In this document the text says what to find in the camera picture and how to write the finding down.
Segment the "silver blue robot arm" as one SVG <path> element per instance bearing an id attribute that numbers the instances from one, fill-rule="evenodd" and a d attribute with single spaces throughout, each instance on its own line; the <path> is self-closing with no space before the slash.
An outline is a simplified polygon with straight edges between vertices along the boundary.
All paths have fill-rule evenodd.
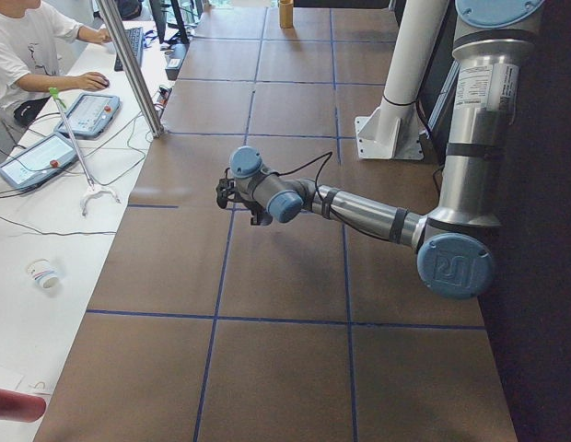
<path id="1" fill-rule="evenodd" d="M 245 205 L 252 223 L 292 220 L 307 210 L 356 231 L 411 247 L 424 285 L 448 298 L 485 292 L 495 276 L 491 239 L 504 138 L 515 111 L 519 69 L 534 49 L 541 1 L 458 1 L 452 55 L 459 74 L 437 207 L 412 213 L 316 180 L 267 167 L 237 149 L 216 188 L 220 207 Z"/>

